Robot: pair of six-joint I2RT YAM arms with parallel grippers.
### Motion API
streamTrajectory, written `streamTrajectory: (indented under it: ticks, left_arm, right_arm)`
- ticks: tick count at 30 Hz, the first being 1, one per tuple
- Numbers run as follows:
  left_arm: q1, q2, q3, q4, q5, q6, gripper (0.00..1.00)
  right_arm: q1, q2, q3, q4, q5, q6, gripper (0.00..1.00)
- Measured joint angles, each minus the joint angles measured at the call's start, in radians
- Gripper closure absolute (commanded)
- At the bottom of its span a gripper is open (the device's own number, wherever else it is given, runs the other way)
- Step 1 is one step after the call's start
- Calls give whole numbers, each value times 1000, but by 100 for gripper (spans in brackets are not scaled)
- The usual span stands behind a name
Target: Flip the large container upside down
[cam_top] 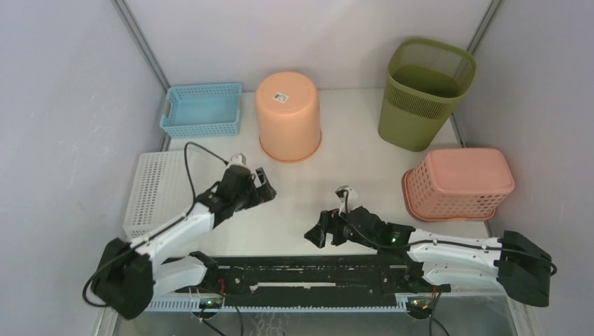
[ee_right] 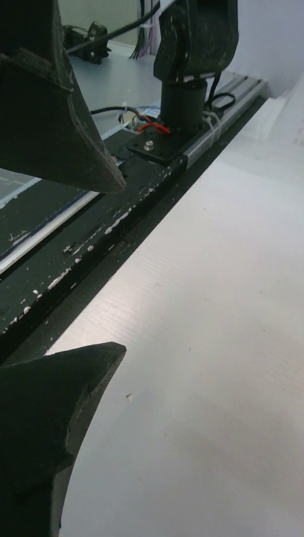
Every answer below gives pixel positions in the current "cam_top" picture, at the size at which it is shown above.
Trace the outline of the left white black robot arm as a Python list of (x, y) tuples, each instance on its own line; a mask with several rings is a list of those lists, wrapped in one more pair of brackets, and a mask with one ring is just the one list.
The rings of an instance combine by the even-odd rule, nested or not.
[(178, 217), (130, 241), (111, 240), (83, 287), (83, 300), (91, 304), (87, 295), (91, 291), (101, 300), (99, 306), (110, 307), (130, 320), (153, 298), (177, 289), (196, 286), (203, 292), (214, 290), (219, 273), (204, 261), (192, 255), (172, 262), (168, 259), (234, 213), (269, 202), (276, 194), (263, 168), (251, 171), (242, 164), (229, 164), (222, 179), (196, 195)]

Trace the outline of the orange round bin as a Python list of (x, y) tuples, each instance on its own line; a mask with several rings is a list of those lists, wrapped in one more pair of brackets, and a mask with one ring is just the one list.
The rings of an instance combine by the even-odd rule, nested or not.
[(285, 71), (265, 78), (255, 92), (258, 140), (283, 163), (302, 162), (322, 142), (318, 90), (307, 76)]

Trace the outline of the blue plastic basket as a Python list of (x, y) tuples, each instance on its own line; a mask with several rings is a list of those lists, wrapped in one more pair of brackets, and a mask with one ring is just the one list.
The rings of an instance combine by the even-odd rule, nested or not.
[(173, 139), (235, 136), (240, 133), (241, 95), (240, 83), (170, 87), (170, 109), (160, 127)]

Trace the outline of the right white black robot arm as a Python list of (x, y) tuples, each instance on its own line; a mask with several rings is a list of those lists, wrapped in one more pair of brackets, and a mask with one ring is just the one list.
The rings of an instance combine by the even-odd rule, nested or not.
[(362, 206), (322, 211), (304, 238), (318, 248), (326, 236), (339, 246), (353, 242), (379, 253), (399, 255), (414, 266), (405, 271), (413, 291), (456, 285), (502, 289), (513, 300), (533, 307), (549, 305), (552, 257), (519, 232), (472, 239), (428, 232), (410, 225), (384, 222)]

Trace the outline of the white plastic basket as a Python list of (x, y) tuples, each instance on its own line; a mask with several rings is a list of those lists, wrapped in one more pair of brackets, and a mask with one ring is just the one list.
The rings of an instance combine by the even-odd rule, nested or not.
[(191, 202), (183, 151), (140, 155), (123, 222), (127, 238), (140, 237), (180, 217)]

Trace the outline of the pink plastic basket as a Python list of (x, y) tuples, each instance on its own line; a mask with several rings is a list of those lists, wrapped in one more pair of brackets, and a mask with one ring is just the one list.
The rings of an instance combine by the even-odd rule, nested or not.
[(409, 214), (419, 221), (487, 221), (514, 190), (503, 154), (493, 148), (429, 151), (402, 178)]

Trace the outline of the green mesh waste bin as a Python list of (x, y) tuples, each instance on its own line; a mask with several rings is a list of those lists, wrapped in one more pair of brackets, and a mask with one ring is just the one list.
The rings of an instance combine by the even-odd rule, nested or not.
[(387, 65), (378, 134), (408, 151), (425, 150), (466, 96), (477, 70), (466, 50), (409, 38)]

